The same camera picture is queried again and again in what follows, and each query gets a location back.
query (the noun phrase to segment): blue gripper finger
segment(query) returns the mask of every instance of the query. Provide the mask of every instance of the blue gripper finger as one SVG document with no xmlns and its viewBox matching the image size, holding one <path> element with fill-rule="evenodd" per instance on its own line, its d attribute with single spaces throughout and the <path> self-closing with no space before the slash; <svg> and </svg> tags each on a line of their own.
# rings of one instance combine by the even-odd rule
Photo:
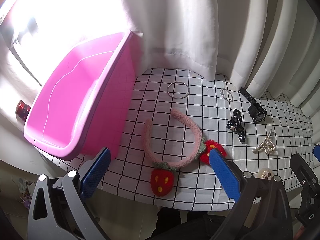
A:
<svg viewBox="0 0 320 240">
<path fill-rule="evenodd" d="M 313 148 L 313 155 L 317 158 L 318 161 L 320 161 L 320 145 L 316 145 Z"/>
<path fill-rule="evenodd" d="M 240 183 L 226 164 L 224 157 L 216 149 L 212 149 L 209 153 L 209 162 L 227 196 L 237 202 L 241 195 Z"/>
<path fill-rule="evenodd" d="M 111 153 L 108 148 L 99 155 L 99 157 L 92 164 L 91 168 L 84 175 L 80 185 L 80 198 L 85 200 L 92 197 L 97 188 L 101 178 L 108 170 L 111 162 Z"/>
</svg>

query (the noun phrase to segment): red knitted strawberry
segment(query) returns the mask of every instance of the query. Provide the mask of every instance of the red knitted strawberry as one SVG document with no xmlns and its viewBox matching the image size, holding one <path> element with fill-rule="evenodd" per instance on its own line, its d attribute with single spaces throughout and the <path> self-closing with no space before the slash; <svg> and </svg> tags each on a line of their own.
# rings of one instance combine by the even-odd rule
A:
<svg viewBox="0 0 320 240">
<path fill-rule="evenodd" d="M 224 150 L 224 148 L 221 146 L 221 144 L 215 142 L 214 140 L 207 140 L 204 144 L 206 146 L 206 149 L 205 149 L 204 153 L 201 154 L 200 160 L 202 162 L 204 162 L 205 164 L 210 165 L 210 163 L 209 163 L 209 153 L 214 148 L 217 148 L 221 152 L 223 157 L 227 156 L 227 153 Z"/>
<path fill-rule="evenodd" d="M 167 195 L 173 187 L 174 175 L 171 171 L 154 169 L 151 172 L 150 184 L 152 192 L 157 196 Z"/>
</svg>

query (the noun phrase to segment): white wall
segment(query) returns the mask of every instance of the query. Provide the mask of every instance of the white wall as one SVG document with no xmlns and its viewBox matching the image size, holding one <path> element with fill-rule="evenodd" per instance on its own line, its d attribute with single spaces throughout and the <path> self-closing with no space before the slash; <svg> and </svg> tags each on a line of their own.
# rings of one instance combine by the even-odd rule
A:
<svg viewBox="0 0 320 240">
<path fill-rule="evenodd" d="M 60 177 L 66 172 L 43 157 L 4 116 L 0 115 L 0 160 L 37 175 Z"/>
</svg>

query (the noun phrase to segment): screw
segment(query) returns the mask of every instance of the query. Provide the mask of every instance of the screw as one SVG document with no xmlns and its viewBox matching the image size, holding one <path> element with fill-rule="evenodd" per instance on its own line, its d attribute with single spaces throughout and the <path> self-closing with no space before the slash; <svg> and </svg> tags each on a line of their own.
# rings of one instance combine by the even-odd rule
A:
<svg viewBox="0 0 320 240">
<path fill-rule="evenodd" d="M 249 171 L 245 171 L 245 172 L 243 173 L 243 176 L 248 179 L 248 178 L 251 178 L 252 174 L 251 174 L 251 172 L 249 172 Z"/>
<path fill-rule="evenodd" d="M 69 176 L 70 178 L 73 178 L 74 176 L 76 176 L 76 174 L 77 174 L 76 171 L 69 171 L 69 172 L 68 172 L 68 176 Z"/>
<path fill-rule="evenodd" d="M 277 182 L 281 181 L 281 178 L 280 178 L 280 176 L 278 176 L 278 175 L 275 175 L 275 176 L 273 177 L 273 179 L 274 179 L 275 181 L 277 181 Z"/>
<path fill-rule="evenodd" d="M 45 175 L 44 175 L 44 174 L 41 174 L 41 175 L 39 176 L 39 180 L 40 180 L 40 181 L 44 181 L 44 180 L 45 180 Z"/>
</svg>

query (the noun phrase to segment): cable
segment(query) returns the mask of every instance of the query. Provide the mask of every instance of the cable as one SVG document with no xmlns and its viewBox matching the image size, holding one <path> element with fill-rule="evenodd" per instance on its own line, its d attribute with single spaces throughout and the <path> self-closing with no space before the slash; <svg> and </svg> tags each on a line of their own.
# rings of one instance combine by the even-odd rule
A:
<svg viewBox="0 0 320 240">
<path fill-rule="evenodd" d="M 14 180 L 13 180 L 13 176 L 11 176 L 11 180 L 12 180 L 12 182 L 18 187 L 18 190 L 19 190 L 19 186 L 14 182 Z"/>
<path fill-rule="evenodd" d="M 11 214 L 11 213 L 8 213 L 8 212 L 5 212 L 5 211 L 4 211 L 4 214 L 10 215 L 10 216 L 14 216 L 14 217 L 19 217 L 19 218 L 28 218 L 28 217 L 14 215 L 14 214 Z"/>
</svg>

